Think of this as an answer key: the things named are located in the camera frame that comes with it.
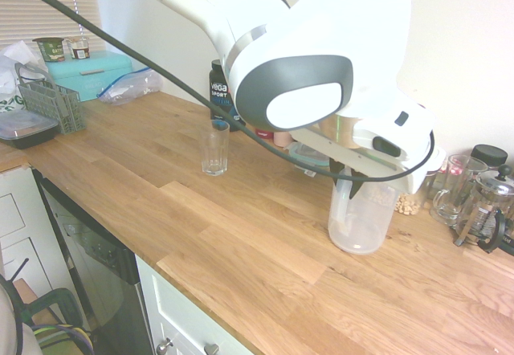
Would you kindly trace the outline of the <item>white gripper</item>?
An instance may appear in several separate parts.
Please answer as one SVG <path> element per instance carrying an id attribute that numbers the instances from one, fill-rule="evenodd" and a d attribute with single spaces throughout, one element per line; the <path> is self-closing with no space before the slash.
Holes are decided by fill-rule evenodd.
<path id="1" fill-rule="evenodd" d="M 334 181 L 345 180 L 345 165 L 352 168 L 351 176 L 353 178 L 363 178 L 364 175 L 369 178 L 390 177 L 415 167 L 428 154 L 428 142 L 421 152 L 409 157 L 406 161 L 400 161 L 376 150 L 345 148 L 316 130 L 297 129 L 291 131 L 291 135 L 300 143 L 331 157 L 329 171 L 333 174 Z M 352 181 L 350 200 L 354 198 L 362 185 L 363 182 Z"/>

